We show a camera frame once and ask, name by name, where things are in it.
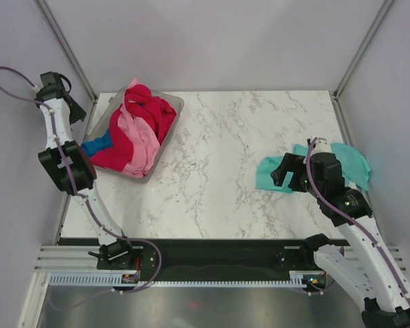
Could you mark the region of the teal t shirt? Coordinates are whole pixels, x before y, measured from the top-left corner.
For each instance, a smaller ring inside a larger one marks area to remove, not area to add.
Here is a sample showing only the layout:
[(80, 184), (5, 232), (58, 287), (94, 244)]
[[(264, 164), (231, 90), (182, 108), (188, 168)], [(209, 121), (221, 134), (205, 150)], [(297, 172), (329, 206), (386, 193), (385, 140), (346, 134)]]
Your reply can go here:
[[(364, 191), (369, 190), (369, 179), (372, 169), (365, 157), (355, 148), (343, 143), (332, 143), (331, 150), (342, 164), (342, 175), (347, 187), (358, 186)], [(276, 191), (291, 194), (288, 184), (292, 173), (286, 175), (283, 185), (275, 186), (271, 173), (281, 164), (283, 156), (268, 156), (261, 160), (256, 170), (256, 188), (265, 191)]]

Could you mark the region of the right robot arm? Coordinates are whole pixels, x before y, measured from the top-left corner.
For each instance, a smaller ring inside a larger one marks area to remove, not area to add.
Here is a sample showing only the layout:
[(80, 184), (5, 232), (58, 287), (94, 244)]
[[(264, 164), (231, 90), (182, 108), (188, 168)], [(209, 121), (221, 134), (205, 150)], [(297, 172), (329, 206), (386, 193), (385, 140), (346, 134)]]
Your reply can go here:
[(299, 252), (307, 269), (320, 268), (355, 302), (366, 327), (410, 327), (410, 282), (385, 244), (364, 196), (345, 185), (330, 143), (308, 139), (305, 156), (286, 153), (271, 172), (275, 186), (292, 173), (288, 188), (312, 195), (355, 252), (358, 270), (324, 234), (308, 237)]

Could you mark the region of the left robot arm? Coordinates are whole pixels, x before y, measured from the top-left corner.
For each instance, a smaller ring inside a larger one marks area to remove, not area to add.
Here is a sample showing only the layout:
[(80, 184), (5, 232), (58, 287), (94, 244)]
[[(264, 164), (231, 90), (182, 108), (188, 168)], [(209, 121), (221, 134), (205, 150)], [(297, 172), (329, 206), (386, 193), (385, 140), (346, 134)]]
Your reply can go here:
[(71, 125), (84, 120), (86, 112), (66, 90), (64, 75), (46, 72), (40, 79), (35, 102), (44, 116), (47, 142), (38, 160), (55, 186), (80, 205), (96, 231), (100, 247), (88, 254), (98, 259), (97, 269), (131, 270), (137, 253), (109, 214), (96, 186), (96, 170), (72, 137)]

